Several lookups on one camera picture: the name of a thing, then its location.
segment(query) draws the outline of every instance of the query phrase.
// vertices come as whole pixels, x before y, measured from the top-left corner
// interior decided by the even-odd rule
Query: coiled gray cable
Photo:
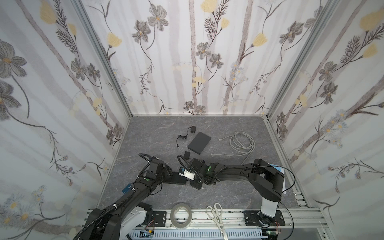
[[[250,141],[249,145],[246,147],[244,146],[238,139],[237,139],[237,135],[243,135],[245,137],[247,137]],[[247,157],[243,160],[243,162],[241,164],[244,164],[245,161],[247,160],[247,158],[249,157],[249,155],[251,155],[251,153],[254,151],[254,149],[256,148],[256,145],[255,145],[255,141],[254,139],[246,132],[235,132],[234,134],[232,135],[229,135],[227,137],[224,137],[224,138],[220,138],[219,141],[221,140],[224,140],[226,138],[229,138],[229,145],[237,152],[240,152],[242,154],[240,155],[235,155],[235,154],[211,154],[212,156],[214,155],[220,155],[220,156],[244,156],[244,155],[247,155]]]

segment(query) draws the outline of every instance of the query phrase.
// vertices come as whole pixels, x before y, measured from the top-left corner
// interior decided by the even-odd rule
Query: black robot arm
[[[201,189],[203,183],[212,185],[224,180],[250,182],[263,197],[259,214],[261,226],[268,226],[264,224],[265,218],[269,218],[268,222],[271,222],[275,216],[277,203],[281,200],[284,175],[265,161],[255,159],[253,163],[245,165],[219,163],[206,165],[204,161],[198,159],[192,159],[189,163],[181,155],[177,158],[182,165],[179,172],[172,172],[170,167],[155,157],[147,160],[148,164],[141,170],[135,182],[129,184],[128,192],[105,209],[94,209],[89,214],[85,227],[74,240],[119,240],[122,220],[134,207],[144,204],[141,201],[159,184],[186,185],[187,180],[197,189]],[[184,173],[188,173],[189,178],[185,177]]]

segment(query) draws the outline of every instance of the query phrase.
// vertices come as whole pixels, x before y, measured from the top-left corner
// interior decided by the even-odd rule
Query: power adapter
[[[185,136],[179,135],[179,136],[176,138],[176,146],[177,146],[177,148],[179,148],[179,145],[178,145],[178,143],[177,143],[177,140],[178,140],[179,138],[181,138],[181,139],[186,139],[187,136],[188,136],[188,130],[189,130],[189,129],[191,129],[191,133],[195,133],[195,132],[196,132],[196,127],[195,127],[195,126],[191,126],[191,127],[189,127],[189,128],[187,129],[187,135],[185,135]]]

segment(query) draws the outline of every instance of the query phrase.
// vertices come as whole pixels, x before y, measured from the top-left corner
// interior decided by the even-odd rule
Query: mounting plate
[[[257,217],[257,213],[259,211],[244,211],[244,219],[245,219],[245,224],[247,227],[250,227],[250,226],[260,226],[259,224],[259,220],[258,220],[258,217]],[[283,218],[283,214],[281,213],[281,211],[277,210],[276,211],[276,215],[274,217],[274,219],[276,220],[276,222],[279,223],[280,226],[285,226],[285,221],[284,221],[284,218]]]
[[[153,226],[154,227],[165,227],[167,220],[167,211],[153,211]]]

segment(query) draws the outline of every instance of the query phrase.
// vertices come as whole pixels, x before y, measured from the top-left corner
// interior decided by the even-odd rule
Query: floral wallpaper
[[[82,0],[134,114],[267,114],[326,1]]]
[[[70,2],[0,6],[0,232],[71,239],[128,118]]]
[[[383,2],[341,1],[269,116],[339,240],[382,239],[383,53]]]

